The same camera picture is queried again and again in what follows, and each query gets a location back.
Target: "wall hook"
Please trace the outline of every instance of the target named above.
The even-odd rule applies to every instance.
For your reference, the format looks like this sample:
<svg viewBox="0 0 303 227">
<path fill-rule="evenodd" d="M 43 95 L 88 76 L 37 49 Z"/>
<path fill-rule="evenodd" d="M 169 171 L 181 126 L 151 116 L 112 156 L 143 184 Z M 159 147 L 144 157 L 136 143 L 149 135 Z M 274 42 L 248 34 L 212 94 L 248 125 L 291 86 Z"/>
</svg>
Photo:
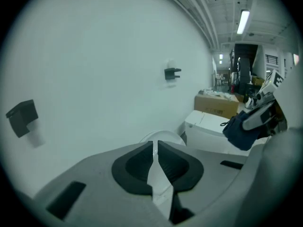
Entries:
<svg viewBox="0 0 303 227">
<path fill-rule="evenodd" d="M 181 71 L 181 69 L 177 68 L 168 68 L 164 70 L 165 80 L 173 80 L 175 78 L 180 78 L 180 76 L 176 76 L 175 72 Z"/>
<path fill-rule="evenodd" d="M 29 133 L 27 125 L 38 118 L 33 99 L 19 103 L 6 114 L 6 117 L 19 138 Z"/>
</svg>

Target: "white wall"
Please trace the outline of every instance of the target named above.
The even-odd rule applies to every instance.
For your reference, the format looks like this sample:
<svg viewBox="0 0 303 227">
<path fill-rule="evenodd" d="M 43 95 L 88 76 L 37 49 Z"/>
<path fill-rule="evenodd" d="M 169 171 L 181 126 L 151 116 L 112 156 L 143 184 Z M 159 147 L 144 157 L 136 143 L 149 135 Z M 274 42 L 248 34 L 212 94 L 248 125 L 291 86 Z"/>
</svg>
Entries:
<svg viewBox="0 0 303 227">
<path fill-rule="evenodd" d="M 272 55 L 272 56 L 279 56 L 278 50 L 275 47 L 265 46 L 263 45 L 264 54 L 266 55 Z"/>
<path fill-rule="evenodd" d="M 285 58 L 285 76 L 291 72 L 294 67 L 294 56 L 290 52 L 284 52 Z"/>
<path fill-rule="evenodd" d="M 255 73 L 259 78 L 266 78 L 265 54 L 262 45 L 258 46 L 256 58 L 252 65 L 252 73 Z"/>
<path fill-rule="evenodd" d="M 216 62 L 214 61 L 214 58 L 213 58 L 213 70 L 215 71 L 215 74 L 217 74 L 217 65 Z"/>
<path fill-rule="evenodd" d="M 167 83 L 168 59 L 182 69 Z M 171 0 L 34 0 L 12 29 L 0 73 L 3 164 L 29 196 L 90 155 L 182 133 L 212 57 Z M 44 145 L 18 139 L 5 113 L 34 99 Z"/>
<path fill-rule="evenodd" d="M 297 32 L 297 41 L 298 41 L 298 56 L 299 58 L 303 58 L 303 41 L 302 37 L 300 36 L 300 31 Z"/>
<path fill-rule="evenodd" d="M 284 51 L 280 50 L 280 48 L 277 48 L 278 52 L 278 72 L 280 73 L 281 77 L 285 78 L 285 53 Z"/>
</svg>

